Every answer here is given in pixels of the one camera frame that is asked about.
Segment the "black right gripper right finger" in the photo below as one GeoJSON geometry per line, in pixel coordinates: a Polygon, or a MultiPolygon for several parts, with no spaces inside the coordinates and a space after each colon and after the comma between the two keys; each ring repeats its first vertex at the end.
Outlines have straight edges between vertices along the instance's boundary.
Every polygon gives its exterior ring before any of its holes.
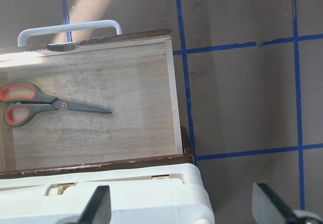
{"type": "Polygon", "coordinates": [[[292,210],[266,183],[253,183],[252,214],[256,223],[322,223],[313,212],[292,210]]]}

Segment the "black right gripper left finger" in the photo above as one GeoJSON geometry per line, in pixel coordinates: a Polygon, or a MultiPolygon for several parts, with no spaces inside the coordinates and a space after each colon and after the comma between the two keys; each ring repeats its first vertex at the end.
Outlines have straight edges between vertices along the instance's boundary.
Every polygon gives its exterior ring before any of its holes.
{"type": "Polygon", "coordinates": [[[86,203],[79,200],[69,201],[68,212],[79,209],[79,216],[73,214],[55,223],[110,223],[111,222],[111,194],[110,187],[98,186],[86,203]]]}

